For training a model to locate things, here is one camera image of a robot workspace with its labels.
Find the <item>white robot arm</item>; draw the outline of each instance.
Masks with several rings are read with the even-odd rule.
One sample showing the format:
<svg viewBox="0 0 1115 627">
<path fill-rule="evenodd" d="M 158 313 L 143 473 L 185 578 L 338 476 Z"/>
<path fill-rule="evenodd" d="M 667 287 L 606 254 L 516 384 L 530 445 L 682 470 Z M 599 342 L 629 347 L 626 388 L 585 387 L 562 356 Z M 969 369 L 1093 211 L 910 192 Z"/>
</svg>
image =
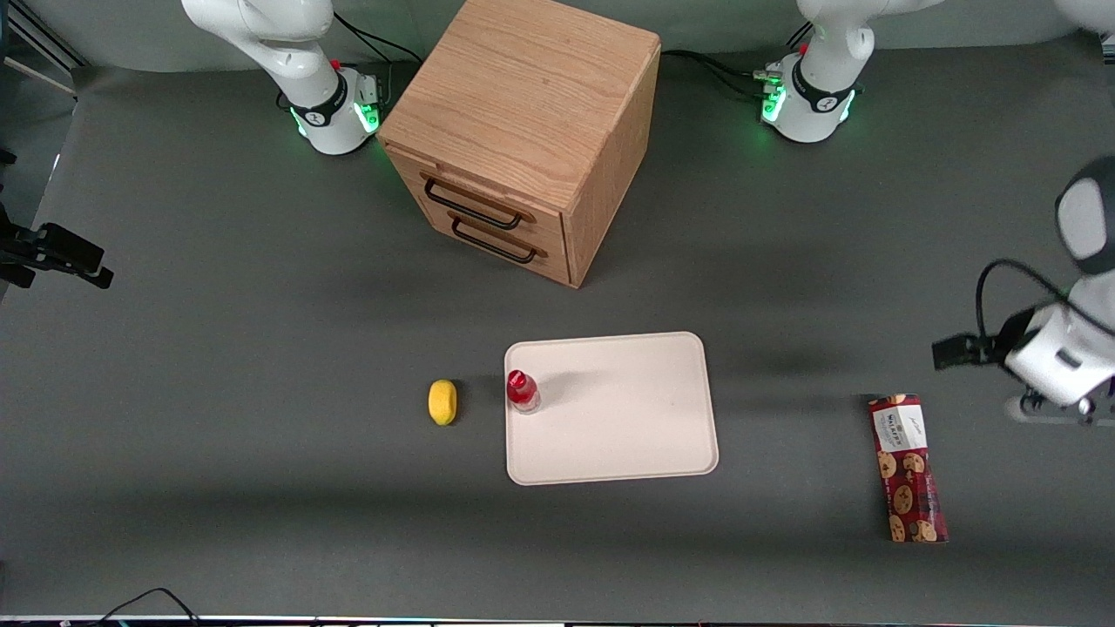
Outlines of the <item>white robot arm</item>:
<svg viewBox="0 0 1115 627">
<path fill-rule="evenodd" d="M 943 0 L 797 0 L 815 35 L 805 55 L 791 52 L 767 65 L 780 73 L 763 109 L 763 122 L 795 142 L 826 139 L 847 118 L 853 86 L 875 50 L 867 20 L 910 13 Z"/>
<path fill-rule="evenodd" d="M 330 0 L 182 0 L 190 19 L 266 70 L 290 100 L 299 131 L 319 152 L 345 154 L 379 126 L 376 79 L 334 68 L 317 40 Z"/>
<path fill-rule="evenodd" d="M 1025 383 L 1026 394 L 1007 404 L 1008 414 L 1022 422 L 1048 422 L 1040 419 L 1049 417 L 1047 402 L 1054 414 L 1067 407 L 1092 419 L 1099 401 L 1115 393 L 1115 156 L 1080 170 L 1057 199 L 1055 213 L 1061 242 L 1084 273 L 1067 299 L 1025 264 L 995 261 L 976 289 L 979 335 L 961 334 L 933 345 L 937 369 L 998 364 Z M 1015 314 L 997 336 L 989 336 L 982 288 L 1000 266 L 1030 276 L 1058 298 Z"/>
</svg>

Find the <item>green led light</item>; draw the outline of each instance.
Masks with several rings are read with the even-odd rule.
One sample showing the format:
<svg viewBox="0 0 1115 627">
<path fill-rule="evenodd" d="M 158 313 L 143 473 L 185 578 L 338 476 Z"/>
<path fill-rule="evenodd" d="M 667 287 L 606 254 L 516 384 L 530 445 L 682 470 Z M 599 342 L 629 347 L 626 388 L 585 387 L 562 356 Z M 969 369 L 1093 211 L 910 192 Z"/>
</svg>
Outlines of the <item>green led light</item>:
<svg viewBox="0 0 1115 627">
<path fill-rule="evenodd" d="M 352 109 L 360 118 L 360 124 L 363 125 L 363 129 L 369 134 L 375 133 L 376 129 L 379 128 L 379 107 L 376 105 L 361 105 L 360 103 L 352 103 Z"/>
<path fill-rule="evenodd" d="M 847 95 L 847 103 L 844 105 L 844 113 L 840 114 L 841 122 L 847 119 L 847 114 L 852 113 L 852 100 L 854 99 L 855 99 L 855 89 L 852 89 L 852 93 Z"/>
<path fill-rule="evenodd" d="M 298 134 L 306 137 L 306 128 L 302 128 L 302 120 L 298 118 L 298 114 L 294 113 L 294 107 L 290 108 L 290 115 L 294 118 L 294 124 L 298 124 Z"/>
<path fill-rule="evenodd" d="M 763 105 L 763 119 L 774 123 L 778 119 L 778 114 L 782 113 L 782 105 L 786 102 L 786 88 L 778 87 L 778 89 L 767 96 L 766 104 Z"/>
</svg>

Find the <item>small bottle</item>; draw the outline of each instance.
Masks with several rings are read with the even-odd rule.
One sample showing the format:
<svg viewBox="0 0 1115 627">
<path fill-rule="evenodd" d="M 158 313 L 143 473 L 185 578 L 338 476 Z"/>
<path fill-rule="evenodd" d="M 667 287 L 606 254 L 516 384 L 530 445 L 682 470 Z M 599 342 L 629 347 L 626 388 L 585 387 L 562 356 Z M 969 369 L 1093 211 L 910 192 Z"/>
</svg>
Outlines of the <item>small bottle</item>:
<svg viewBox="0 0 1115 627">
<path fill-rule="evenodd" d="M 542 404 L 539 384 L 523 370 L 512 370 L 507 375 L 507 399 L 521 414 L 530 414 Z"/>
</svg>

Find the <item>drawer handle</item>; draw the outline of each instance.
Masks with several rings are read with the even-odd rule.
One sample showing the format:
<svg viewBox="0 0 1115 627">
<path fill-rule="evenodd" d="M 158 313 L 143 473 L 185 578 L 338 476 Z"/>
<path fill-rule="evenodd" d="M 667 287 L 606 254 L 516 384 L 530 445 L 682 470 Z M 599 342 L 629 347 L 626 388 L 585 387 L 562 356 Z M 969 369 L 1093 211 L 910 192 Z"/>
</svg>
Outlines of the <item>drawer handle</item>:
<svg viewBox="0 0 1115 627">
<path fill-rule="evenodd" d="M 469 218 L 475 218 L 476 220 L 479 220 L 481 222 L 483 222 L 485 224 L 491 224 L 492 226 L 495 226 L 496 229 L 502 229 L 504 231 L 511 231 L 515 226 L 518 226 L 518 222 L 523 219 L 522 215 L 520 215 L 520 214 L 516 213 L 515 218 L 512 218 L 511 222 L 500 222 L 495 218 L 488 218 L 487 215 L 484 215 L 483 213 L 479 213 L 477 211 L 473 211 L 473 210 L 468 209 L 467 206 L 465 206 L 463 204 L 455 203 L 455 202 L 450 201 L 449 199 L 446 199 L 446 197 L 443 197 L 443 196 L 439 196 L 439 195 L 435 194 L 434 193 L 434 185 L 436 185 L 436 184 L 437 184 L 437 182 L 434 181 L 433 179 L 427 179 L 426 180 L 426 196 L 429 197 L 429 200 L 432 200 L 432 201 L 434 201 L 434 202 L 436 202 L 438 204 L 443 204 L 443 205 L 445 205 L 445 206 L 447 206 L 447 208 L 449 208 L 449 209 L 452 209 L 454 211 L 459 211 L 460 213 L 464 213 L 465 215 L 467 215 Z"/>
<path fill-rule="evenodd" d="M 525 266 L 525 264 L 530 263 L 531 260 L 534 259 L 535 254 L 539 253 L 539 251 L 536 251 L 536 250 L 534 250 L 532 248 L 530 254 L 527 254 L 526 257 L 518 257 L 517 254 L 512 254 L 512 253 L 503 250 L 500 247 L 492 245 L 492 244 L 485 242 L 484 240 L 479 240 L 479 239 L 476 239 L 476 238 L 469 235 L 468 233 L 460 232 L 460 230 L 457 229 L 457 226 L 459 226 L 459 225 L 460 225 L 460 219 L 459 218 L 454 218 L 453 219 L 453 234 L 454 235 L 457 235 L 458 238 L 460 238 L 462 240 L 465 240 L 468 243 L 476 244 L 476 245 L 481 247 L 482 249 L 484 249 L 486 251 L 494 252 L 494 253 L 498 254 L 500 257 L 502 257 L 504 259 L 508 259 L 511 261 L 514 261 L 515 263 L 522 263 L 522 264 Z"/>
</svg>

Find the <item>yellow object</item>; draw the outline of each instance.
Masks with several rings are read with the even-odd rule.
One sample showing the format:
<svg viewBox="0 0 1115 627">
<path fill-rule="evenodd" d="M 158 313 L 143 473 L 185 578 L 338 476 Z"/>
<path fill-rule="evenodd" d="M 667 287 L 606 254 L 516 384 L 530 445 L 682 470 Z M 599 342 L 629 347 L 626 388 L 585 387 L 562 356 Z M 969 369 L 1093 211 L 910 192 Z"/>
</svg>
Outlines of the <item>yellow object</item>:
<svg viewBox="0 0 1115 627">
<path fill-rule="evenodd" d="M 438 379 L 429 386 L 429 417 L 442 426 L 457 417 L 457 387 L 452 380 Z"/>
</svg>

